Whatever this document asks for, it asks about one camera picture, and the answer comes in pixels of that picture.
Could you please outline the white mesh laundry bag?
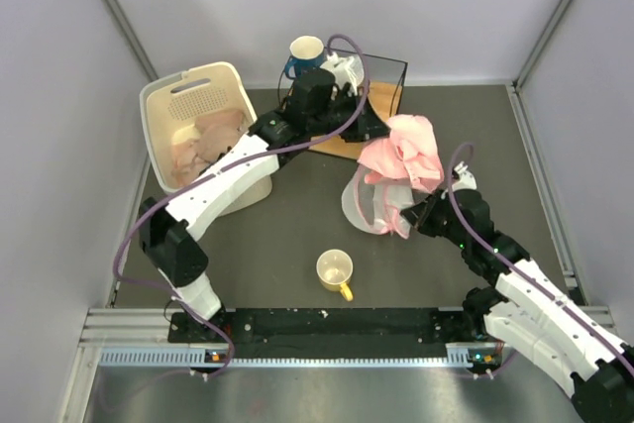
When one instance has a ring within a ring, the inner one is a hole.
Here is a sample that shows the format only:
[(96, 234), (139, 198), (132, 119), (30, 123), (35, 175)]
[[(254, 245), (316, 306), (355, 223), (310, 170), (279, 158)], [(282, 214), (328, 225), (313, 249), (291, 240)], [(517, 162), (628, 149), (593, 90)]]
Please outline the white mesh laundry bag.
[(411, 225), (400, 215), (414, 204), (412, 189), (399, 181), (366, 183), (370, 170), (359, 165), (341, 195), (341, 208), (351, 225), (373, 235), (408, 239)]

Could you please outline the pink bra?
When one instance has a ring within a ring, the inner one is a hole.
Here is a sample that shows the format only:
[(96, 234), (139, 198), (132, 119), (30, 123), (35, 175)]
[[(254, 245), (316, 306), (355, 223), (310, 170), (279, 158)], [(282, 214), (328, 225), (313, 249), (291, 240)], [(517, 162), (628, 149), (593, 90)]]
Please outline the pink bra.
[(395, 115), (387, 125), (389, 135), (361, 151), (358, 163), (368, 170), (364, 182), (375, 185), (392, 180), (432, 193), (444, 180), (432, 123), (424, 116)]

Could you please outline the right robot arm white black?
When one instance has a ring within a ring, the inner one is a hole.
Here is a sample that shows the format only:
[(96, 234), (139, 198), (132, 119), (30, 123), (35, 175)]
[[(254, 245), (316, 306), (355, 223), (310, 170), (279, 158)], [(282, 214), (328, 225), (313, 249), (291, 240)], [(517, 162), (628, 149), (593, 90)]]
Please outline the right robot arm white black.
[(582, 421), (632, 421), (632, 345), (583, 312), (499, 231), (478, 191), (438, 190), (400, 215), (419, 233), (456, 245), (487, 282), (463, 303), (470, 337), (510, 345), (557, 384)]

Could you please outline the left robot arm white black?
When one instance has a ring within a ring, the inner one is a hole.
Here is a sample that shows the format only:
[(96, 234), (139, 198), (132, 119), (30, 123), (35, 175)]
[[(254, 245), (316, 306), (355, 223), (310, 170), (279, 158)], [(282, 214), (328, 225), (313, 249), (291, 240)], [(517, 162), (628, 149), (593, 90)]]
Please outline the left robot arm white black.
[(361, 143), (387, 136), (387, 126), (370, 106), (370, 79), (364, 66), (316, 68), (296, 79), (284, 102), (258, 117), (248, 131), (196, 180), (161, 201), (140, 209), (143, 253), (190, 313), (190, 328), (203, 340), (224, 331), (222, 302), (206, 269), (198, 241), (210, 225), (258, 181), (268, 178), (298, 154), (340, 137)]

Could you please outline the cream plastic laundry basket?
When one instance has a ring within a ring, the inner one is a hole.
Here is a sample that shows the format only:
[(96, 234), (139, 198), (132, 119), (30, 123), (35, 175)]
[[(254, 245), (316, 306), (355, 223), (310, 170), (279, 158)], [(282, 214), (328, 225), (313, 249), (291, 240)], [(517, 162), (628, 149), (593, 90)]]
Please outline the cream plastic laundry basket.
[(196, 125), (206, 116), (235, 110), (243, 115), (241, 132), (258, 117), (238, 71), (226, 61), (165, 76), (142, 89), (143, 131), (163, 192), (173, 193), (187, 183), (176, 171), (177, 157), (202, 135)]

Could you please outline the blue mug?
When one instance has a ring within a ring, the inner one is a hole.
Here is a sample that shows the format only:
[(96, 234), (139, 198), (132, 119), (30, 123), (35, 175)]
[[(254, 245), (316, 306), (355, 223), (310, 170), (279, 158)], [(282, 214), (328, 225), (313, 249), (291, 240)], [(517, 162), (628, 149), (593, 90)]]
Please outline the blue mug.
[(290, 57), (284, 66), (284, 75), (290, 80), (304, 72), (319, 68), (326, 60), (323, 42), (314, 36), (296, 38), (289, 46)]

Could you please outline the yellow mug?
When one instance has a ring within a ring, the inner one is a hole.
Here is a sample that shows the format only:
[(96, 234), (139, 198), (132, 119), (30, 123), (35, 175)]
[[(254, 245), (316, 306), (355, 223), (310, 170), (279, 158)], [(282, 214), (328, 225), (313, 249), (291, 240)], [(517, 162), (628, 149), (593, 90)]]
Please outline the yellow mug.
[(322, 253), (316, 263), (316, 272), (324, 288), (340, 293), (348, 302), (354, 299), (350, 288), (354, 264), (346, 252), (333, 249)]

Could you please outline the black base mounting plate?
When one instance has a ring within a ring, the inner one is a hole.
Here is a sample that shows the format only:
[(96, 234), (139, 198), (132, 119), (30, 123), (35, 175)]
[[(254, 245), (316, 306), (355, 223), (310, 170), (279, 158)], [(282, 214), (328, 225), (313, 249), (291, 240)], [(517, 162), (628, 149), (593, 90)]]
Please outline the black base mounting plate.
[(489, 363), (504, 349), (476, 333), (460, 308), (238, 308), (219, 311), (211, 323), (238, 359), (444, 357), (456, 344)]

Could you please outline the beige bras in basket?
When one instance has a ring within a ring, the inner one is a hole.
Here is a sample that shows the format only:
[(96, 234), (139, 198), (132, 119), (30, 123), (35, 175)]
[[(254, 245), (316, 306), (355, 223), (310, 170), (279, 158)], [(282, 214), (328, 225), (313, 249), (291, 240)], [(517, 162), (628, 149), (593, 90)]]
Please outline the beige bras in basket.
[(190, 184), (226, 155), (244, 135), (244, 121), (244, 113), (236, 108), (198, 117), (194, 121), (198, 136), (172, 146), (171, 176), (177, 186)]

